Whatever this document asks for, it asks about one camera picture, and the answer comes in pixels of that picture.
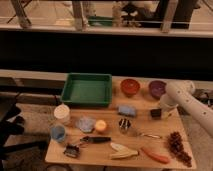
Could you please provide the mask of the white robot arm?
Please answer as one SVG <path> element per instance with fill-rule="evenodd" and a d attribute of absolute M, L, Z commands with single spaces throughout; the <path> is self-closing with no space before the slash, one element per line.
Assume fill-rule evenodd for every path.
<path fill-rule="evenodd" d="M 198 101 L 193 96 L 194 92 L 195 84 L 189 80 L 168 83 L 155 80 L 149 83 L 149 93 L 159 100 L 159 108 L 163 112 L 181 106 L 213 137 L 213 109 Z"/>

